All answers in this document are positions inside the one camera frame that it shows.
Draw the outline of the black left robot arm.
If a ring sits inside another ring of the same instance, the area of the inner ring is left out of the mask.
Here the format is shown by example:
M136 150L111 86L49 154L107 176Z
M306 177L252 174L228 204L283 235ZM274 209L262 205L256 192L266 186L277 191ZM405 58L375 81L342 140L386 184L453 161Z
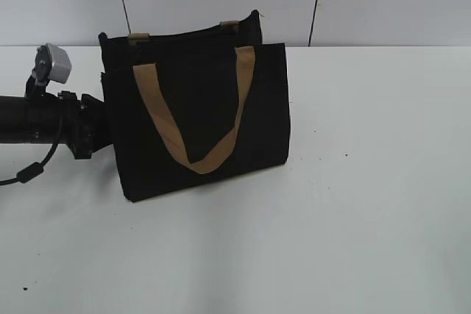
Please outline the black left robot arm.
M112 144L105 103L89 94L62 91L32 99L1 97L1 142L52 144L58 138L77 160Z

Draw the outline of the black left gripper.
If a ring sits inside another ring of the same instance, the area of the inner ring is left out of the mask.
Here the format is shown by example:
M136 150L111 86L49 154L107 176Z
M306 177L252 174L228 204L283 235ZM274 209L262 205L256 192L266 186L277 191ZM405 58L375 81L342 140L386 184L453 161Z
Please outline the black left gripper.
M63 113L61 139L71 150L75 160L89 160L93 153L110 146L112 138L107 122L105 103L83 93L58 93Z

